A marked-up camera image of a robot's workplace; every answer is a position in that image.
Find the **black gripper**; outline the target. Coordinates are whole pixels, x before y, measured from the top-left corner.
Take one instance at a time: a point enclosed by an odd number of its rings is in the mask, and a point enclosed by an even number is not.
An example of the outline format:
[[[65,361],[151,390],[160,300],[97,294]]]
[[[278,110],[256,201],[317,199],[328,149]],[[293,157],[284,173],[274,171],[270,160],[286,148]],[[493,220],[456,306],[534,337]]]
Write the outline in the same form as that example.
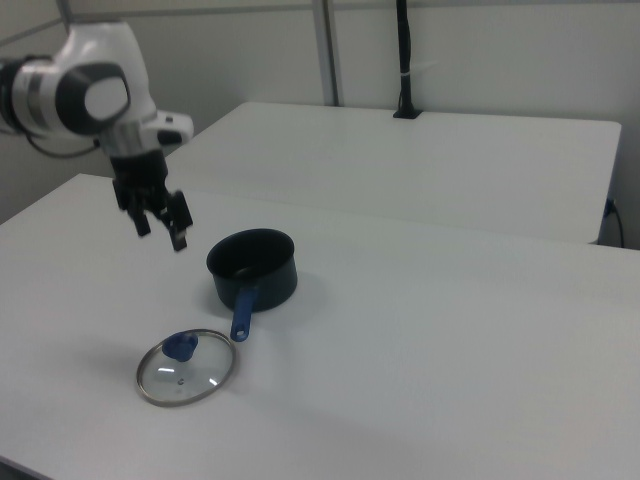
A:
[[[118,207],[133,221],[136,233],[150,233],[146,213],[161,221],[169,232],[175,251],[187,247],[186,230],[193,220],[184,194],[166,187],[168,168],[161,150],[133,157],[111,157],[113,186]]]

